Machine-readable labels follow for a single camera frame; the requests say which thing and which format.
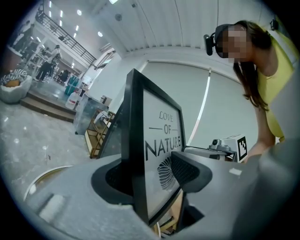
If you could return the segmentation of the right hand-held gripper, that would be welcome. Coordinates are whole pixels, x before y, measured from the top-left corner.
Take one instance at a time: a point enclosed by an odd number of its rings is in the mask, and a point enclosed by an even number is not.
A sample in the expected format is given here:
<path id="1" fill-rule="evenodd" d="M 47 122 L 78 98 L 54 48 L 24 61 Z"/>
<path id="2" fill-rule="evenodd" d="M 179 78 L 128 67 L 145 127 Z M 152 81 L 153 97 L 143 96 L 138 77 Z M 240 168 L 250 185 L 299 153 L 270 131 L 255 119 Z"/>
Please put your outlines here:
<path id="1" fill-rule="evenodd" d="M 236 163 L 242 163 L 248 157 L 247 141 L 244 135 L 233 135 L 223 139 L 213 139 L 208 148 L 186 146 L 184 152 Z"/>

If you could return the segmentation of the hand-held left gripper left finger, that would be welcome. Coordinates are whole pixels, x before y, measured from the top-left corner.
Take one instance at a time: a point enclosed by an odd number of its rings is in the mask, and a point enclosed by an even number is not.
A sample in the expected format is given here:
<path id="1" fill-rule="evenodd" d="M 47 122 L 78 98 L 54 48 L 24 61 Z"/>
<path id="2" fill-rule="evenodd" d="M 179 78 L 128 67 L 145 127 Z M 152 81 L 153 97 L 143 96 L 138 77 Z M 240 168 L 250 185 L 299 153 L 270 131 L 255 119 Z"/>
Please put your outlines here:
<path id="1" fill-rule="evenodd" d="M 121 159 L 99 167 L 91 177 L 93 190 L 110 204 L 133 204 L 131 175 Z"/>

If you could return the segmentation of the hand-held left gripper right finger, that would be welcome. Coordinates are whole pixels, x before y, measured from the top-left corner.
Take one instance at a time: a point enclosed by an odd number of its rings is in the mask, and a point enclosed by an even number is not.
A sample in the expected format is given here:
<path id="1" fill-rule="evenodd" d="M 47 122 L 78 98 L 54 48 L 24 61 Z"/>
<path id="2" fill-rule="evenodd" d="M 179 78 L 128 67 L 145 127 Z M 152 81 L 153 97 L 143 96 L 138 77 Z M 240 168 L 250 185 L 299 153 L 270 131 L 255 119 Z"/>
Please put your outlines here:
<path id="1" fill-rule="evenodd" d="M 212 180 L 212 171 L 207 166 L 184 155 L 171 153 L 171 170 L 181 189 L 186 193 L 197 193 Z"/>

